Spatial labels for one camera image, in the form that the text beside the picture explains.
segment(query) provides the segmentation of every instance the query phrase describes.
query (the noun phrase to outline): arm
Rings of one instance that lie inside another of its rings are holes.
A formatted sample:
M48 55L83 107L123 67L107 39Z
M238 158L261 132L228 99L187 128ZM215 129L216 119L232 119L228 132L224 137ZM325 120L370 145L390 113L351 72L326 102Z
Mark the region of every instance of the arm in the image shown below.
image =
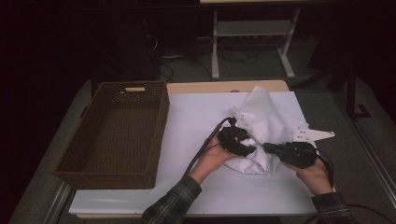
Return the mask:
M219 169L227 160L237 157L224 150L216 136L207 148L208 150L199 158L189 175L183 176L165 196L146 209L141 223L182 223L193 201L201 193L200 185L206 177Z
M318 210L318 223L357 223L350 214L341 194L333 192L327 177L326 167L321 160L317 159L313 166L305 169L300 169L285 162L283 164L294 170L297 177L316 195L312 197L312 202Z

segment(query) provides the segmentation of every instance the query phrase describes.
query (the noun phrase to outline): human hand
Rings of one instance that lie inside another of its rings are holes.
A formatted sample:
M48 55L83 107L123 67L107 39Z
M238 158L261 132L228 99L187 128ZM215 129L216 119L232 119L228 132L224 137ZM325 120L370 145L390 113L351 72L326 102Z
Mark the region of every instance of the human hand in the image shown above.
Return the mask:
M238 157L237 155L226 151L220 144L219 139L215 135L209 142L207 150L198 159L198 162L190 171L189 175L199 184L204 182L205 178L212 172L220 168L224 162Z
M315 195L331 193L332 185L327 176L326 167L320 159L316 159L315 164L305 169L298 168L288 163L282 162L285 166L296 172L299 177Z

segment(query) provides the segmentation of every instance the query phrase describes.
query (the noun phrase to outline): basket handle hole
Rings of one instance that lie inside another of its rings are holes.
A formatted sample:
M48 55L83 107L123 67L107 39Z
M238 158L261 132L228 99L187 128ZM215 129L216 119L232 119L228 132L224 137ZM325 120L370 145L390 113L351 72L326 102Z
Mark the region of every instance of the basket handle hole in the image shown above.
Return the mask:
M128 92L134 92L134 91L146 91L145 87L127 87L125 88L126 91Z

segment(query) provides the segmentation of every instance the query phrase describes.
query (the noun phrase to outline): white paper sheet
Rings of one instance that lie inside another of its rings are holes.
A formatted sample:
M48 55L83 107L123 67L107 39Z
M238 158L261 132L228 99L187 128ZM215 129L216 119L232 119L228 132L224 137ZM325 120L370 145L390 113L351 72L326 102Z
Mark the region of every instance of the white paper sheet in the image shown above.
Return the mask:
M272 99L304 119L292 91L271 92ZM170 94L156 187L148 190L78 190L72 214L141 215L183 175L191 159L228 109L247 92ZM276 175L242 175L222 166L202 185L188 216L313 214L312 194L294 171L279 165Z

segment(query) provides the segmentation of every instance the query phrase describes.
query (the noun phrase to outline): checkered shirt sleeve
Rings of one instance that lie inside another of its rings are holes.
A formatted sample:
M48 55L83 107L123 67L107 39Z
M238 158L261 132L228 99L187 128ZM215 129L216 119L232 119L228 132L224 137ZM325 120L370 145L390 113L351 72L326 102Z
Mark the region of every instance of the checkered shirt sleeve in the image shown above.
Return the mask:
M146 209L140 223L182 223L202 189L189 175L184 176L159 201Z
M340 193L328 193L312 197L318 210L319 224L358 223L351 215Z

